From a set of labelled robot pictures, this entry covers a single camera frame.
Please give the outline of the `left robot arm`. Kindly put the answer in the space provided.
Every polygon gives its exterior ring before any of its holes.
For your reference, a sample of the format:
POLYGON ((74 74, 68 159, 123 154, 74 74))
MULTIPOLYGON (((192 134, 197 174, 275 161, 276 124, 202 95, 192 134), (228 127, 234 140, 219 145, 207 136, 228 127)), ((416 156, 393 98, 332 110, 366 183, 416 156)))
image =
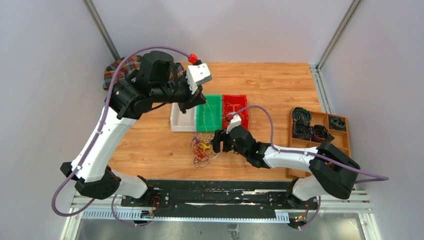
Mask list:
POLYGON ((75 181, 77 192, 97 200, 124 195, 142 207, 152 203, 154 188, 145 178, 119 173, 109 166, 109 161, 143 114, 173 103, 186 113, 206 103, 202 85, 211 81, 210 69, 194 54, 188 56, 188 61, 188 68, 182 69, 170 54, 153 50, 123 61, 122 70, 116 66, 106 70, 106 78, 116 74, 117 79, 108 86, 111 95, 99 122, 79 156, 60 168, 75 181))

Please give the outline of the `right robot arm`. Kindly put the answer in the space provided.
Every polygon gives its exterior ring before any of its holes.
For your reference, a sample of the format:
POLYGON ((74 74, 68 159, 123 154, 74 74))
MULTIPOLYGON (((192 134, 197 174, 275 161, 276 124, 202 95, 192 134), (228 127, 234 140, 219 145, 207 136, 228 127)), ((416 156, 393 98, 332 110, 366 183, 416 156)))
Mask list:
POLYGON ((347 200, 358 177, 359 165, 330 142, 318 147, 293 148, 256 141, 242 126, 219 129, 211 141, 215 153, 233 151, 256 168, 286 168, 309 173, 292 181, 285 195, 294 209, 322 195, 347 200))

